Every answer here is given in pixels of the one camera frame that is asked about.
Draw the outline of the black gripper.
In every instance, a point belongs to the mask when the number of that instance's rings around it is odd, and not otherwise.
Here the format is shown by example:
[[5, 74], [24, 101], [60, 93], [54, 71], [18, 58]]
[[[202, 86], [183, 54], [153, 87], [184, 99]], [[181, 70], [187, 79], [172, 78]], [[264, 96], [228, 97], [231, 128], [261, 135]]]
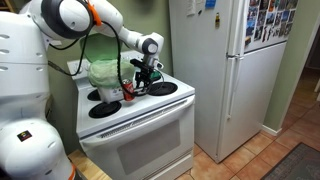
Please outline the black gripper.
[[131, 59], [130, 63], [140, 69], [140, 71], [135, 73], [134, 96], [141, 97], [143, 95], [143, 92], [145, 94], [149, 92], [151, 84], [154, 82], [154, 80], [150, 79], [150, 75], [156, 71], [154, 68], [144, 64], [137, 59]]

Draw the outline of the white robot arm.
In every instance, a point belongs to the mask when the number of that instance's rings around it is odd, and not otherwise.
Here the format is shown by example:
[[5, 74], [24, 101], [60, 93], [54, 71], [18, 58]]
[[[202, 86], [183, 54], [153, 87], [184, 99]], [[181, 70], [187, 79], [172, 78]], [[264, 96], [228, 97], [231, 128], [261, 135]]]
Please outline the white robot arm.
[[127, 29], [107, 0], [31, 0], [0, 12], [0, 167], [13, 180], [73, 180], [59, 132], [46, 119], [50, 97], [47, 49], [96, 31], [142, 53], [154, 67], [164, 38]]

